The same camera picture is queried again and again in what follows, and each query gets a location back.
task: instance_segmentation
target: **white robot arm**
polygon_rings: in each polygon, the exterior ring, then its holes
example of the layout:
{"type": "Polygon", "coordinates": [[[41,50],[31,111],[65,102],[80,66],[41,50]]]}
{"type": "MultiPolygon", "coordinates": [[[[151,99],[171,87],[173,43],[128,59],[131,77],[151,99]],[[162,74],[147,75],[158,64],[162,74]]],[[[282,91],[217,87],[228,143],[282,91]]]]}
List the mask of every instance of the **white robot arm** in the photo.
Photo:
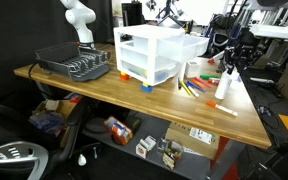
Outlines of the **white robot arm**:
{"type": "Polygon", "coordinates": [[[65,12],[65,17],[76,29],[80,45],[95,49],[92,31],[86,26],[86,24],[95,21],[96,15],[94,11],[86,7],[79,0],[61,0],[61,2],[68,9],[65,12]]]}

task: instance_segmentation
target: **white plastic drawer unit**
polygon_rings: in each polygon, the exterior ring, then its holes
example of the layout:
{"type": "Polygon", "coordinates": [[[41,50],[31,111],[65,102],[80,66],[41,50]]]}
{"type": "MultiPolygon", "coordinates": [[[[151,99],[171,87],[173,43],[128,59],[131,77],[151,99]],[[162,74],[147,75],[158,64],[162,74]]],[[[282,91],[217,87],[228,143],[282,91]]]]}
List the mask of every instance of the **white plastic drawer unit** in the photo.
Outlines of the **white plastic drawer unit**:
{"type": "Polygon", "coordinates": [[[155,86],[180,72],[182,63],[205,53],[208,38],[183,29],[139,25],[114,28],[117,69],[155,86]],[[132,36],[121,41],[122,35],[132,36]]]}

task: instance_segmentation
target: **lower shelf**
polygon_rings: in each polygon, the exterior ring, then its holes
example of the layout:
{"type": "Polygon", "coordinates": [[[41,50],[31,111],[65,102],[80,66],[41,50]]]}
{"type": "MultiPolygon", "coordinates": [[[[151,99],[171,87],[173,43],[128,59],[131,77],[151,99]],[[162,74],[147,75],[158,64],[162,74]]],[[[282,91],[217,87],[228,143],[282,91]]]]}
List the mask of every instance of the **lower shelf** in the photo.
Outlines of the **lower shelf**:
{"type": "MultiPolygon", "coordinates": [[[[85,131],[83,131],[83,133],[91,138],[103,142],[104,144],[110,145],[114,148],[141,158],[135,153],[135,147],[140,139],[145,139],[148,135],[151,135],[158,141],[158,139],[166,133],[170,122],[143,113],[137,113],[136,117],[143,119],[142,125],[134,135],[133,139],[125,146],[113,143],[108,133],[98,134],[85,131]]],[[[162,168],[169,169],[164,165],[162,161],[162,154],[157,151],[156,146],[147,154],[146,159],[143,158],[143,160],[146,160],[162,168]]],[[[175,169],[172,172],[184,176],[188,179],[197,180],[205,179],[209,171],[210,160],[208,158],[184,152],[181,159],[177,161],[175,169]]]]}

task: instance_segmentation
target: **white bottle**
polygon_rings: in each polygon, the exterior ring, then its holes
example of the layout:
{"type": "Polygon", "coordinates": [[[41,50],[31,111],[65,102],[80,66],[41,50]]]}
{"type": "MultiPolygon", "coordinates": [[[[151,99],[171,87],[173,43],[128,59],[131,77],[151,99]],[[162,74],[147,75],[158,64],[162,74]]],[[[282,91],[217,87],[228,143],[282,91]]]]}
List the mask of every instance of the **white bottle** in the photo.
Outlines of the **white bottle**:
{"type": "Polygon", "coordinates": [[[227,90],[232,83],[232,77],[231,76],[232,75],[229,75],[227,73],[227,70],[222,73],[220,83],[219,83],[219,85],[216,89],[216,92],[215,92],[215,97],[217,99],[224,99],[225,98],[227,90]]]}

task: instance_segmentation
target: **wooden tabletop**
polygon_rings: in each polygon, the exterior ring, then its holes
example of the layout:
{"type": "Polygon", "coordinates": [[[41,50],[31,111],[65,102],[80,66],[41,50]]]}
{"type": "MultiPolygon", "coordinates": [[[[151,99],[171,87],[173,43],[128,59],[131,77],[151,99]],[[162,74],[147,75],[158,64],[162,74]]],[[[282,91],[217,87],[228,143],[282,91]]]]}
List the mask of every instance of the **wooden tabletop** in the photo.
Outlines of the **wooden tabletop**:
{"type": "MultiPolygon", "coordinates": [[[[233,81],[224,100],[214,97],[216,86],[207,88],[205,93],[199,92],[198,98],[189,96],[183,88],[178,90],[177,85],[172,83],[172,78],[154,86],[153,91],[147,93],[140,89],[139,80],[131,78],[125,81],[119,78],[120,72],[116,68],[114,46],[109,45],[102,50],[111,52],[111,70],[97,80],[73,82],[55,74],[47,74],[38,65],[32,69],[31,77],[47,85],[165,120],[191,125],[239,142],[265,149],[271,146],[242,82],[233,81]],[[238,116],[232,116],[207,105],[205,102],[208,100],[238,112],[238,116]]],[[[220,75],[215,72],[216,64],[209,64],[206,59],[200,59],[199,63],[200,74],[220,75]]],[[[14,72],[18,76],[28,78],[29,68],[30,65],[15,69],[14,72]]]]}

